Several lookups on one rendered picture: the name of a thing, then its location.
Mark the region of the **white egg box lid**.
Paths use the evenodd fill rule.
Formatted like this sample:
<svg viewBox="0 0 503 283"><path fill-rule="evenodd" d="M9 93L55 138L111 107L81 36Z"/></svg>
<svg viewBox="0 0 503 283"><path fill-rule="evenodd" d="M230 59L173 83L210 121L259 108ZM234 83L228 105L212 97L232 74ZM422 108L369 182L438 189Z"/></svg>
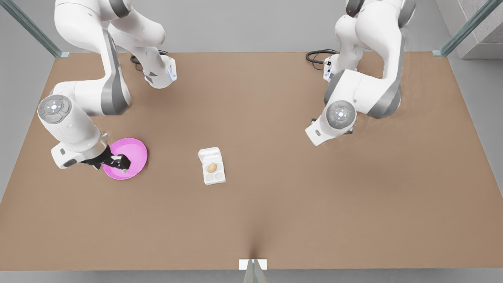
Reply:
<svg viewBox="0 0 503 283"><path fill-rule="evenodd" d="M222 155L219 147L201 149L198 152L198 156L202 164L211 164L222 161Z"/></svg>

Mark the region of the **grey stone block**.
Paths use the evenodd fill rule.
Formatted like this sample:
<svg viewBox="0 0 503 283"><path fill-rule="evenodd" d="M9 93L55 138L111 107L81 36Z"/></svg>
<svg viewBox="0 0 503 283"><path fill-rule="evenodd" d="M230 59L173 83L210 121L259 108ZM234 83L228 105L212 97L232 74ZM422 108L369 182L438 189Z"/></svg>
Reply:
<svg viewBox="0 0 503 283"><path fill-rule="evenodd" d="M486 1L436 0L450 36L454 36ZM503 3L455 51L462 59L503 59Z"/></svg>

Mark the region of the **pink round plate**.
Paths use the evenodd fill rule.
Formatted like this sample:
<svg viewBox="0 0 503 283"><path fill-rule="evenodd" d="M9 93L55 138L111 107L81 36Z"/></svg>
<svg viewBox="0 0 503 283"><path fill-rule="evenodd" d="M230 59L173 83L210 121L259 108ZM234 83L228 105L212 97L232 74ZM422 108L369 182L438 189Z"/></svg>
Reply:
<svg viewBox="0 0 503 283"><path fill-rule="evenodd" d="M142 172L147 163L147 148L140 140L135 138L117 140L110 145L110 149L112 154L124 154L131 161L131 165L126 172L122 172L120 169L112 168L108 165L103 165L104 172L112 179L130 179Z"/></svg>

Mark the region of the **white egg box base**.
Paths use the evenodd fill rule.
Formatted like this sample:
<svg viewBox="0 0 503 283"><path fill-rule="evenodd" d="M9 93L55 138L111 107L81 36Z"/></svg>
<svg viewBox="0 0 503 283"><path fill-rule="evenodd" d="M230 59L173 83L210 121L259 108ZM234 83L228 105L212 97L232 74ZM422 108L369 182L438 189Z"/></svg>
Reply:
<svg viewBox="0 0 503 283"><path fill-rule="evenodd" d="M215 170L209 172L208 168L210 167L212 168L214 167ZM202 165L202 170L203 170L204 183L206 185L225 183L226 177L225 177L223 161L205 163Z"/></svg>

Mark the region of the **silver frame post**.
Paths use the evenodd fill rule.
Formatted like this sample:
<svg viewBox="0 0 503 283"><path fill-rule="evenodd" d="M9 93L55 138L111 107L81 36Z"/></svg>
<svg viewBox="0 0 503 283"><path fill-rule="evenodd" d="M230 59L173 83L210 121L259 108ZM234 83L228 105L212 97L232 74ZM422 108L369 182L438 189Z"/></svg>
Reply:
<svg viewBox="0 0 503 283"><path fill-rule="evenodd" d="M487 0L454 36L451 36L438 50L433 51L433 55L448 56L454 52L458 45L502 3L503 0Z"/></svg>
<svg viewBox="0 0 503 283"><path fill-rule="evenodd" d="M240 259L239 270L245 270L244 283L268 283L263 270L267 270L266 259Z"/></svg>
<svg viewBox="0 0 503 283"><path fill-rule="evenodd" d="M62 52L61 49L13 2L13 0L0 0L0 6L56 59L65 59L70 56L70 52Z"/></svg>

